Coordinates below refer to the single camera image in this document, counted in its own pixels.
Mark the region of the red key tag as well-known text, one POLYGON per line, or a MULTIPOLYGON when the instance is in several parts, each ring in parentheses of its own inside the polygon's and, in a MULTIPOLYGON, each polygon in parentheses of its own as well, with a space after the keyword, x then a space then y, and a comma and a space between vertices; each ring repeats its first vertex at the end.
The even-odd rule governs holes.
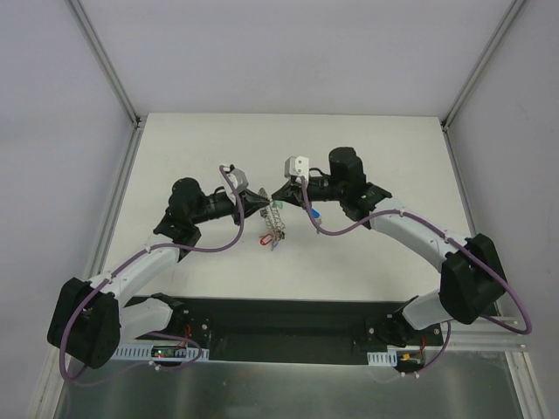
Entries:
POLYGON ((270 235, 265 235, 260 238, 259 243, 263 246, 270 244, 273 241, 273 237, 270 235))

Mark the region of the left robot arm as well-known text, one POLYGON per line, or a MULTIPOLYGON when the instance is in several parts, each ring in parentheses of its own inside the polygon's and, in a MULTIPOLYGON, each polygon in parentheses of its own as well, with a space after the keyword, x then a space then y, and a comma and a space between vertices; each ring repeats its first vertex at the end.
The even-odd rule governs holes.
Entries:
POLYGON ((229 216, 242 227, 247 217, 269 203, 249 190, 237 169, 210 195, 193 178, 176 181, 162 220, 141 250, 111 271, 64 283, 48 328, 48 342, 59 349, 61 357, 71 355, 97 369, 109 361, 123 340, 152 332, 167 340, 186 337, 181 301, 163 293, 134 305, 130 300, 160 273, 200 250, 200 223, 229 216))

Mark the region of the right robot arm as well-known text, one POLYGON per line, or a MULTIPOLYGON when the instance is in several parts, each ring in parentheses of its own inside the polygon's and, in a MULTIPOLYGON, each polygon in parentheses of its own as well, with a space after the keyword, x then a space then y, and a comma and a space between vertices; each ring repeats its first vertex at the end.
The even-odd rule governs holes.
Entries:
POLYGON ((449 320, 470 325, 505 293, 504 271, 489 237, 456 236, 415 214, 388 190, 368 181, 353 148, 333 149, 328 164, 324 173, 311 167, 307 157, 289 157, 284 168, 287 182, 273 193, 273 200, 305 210, 315 202, 337 202, 355 226, 395 239, 440 275, 437 290, 406 301, 374 326, 380 341, 405 347, 429 326, 449 320))

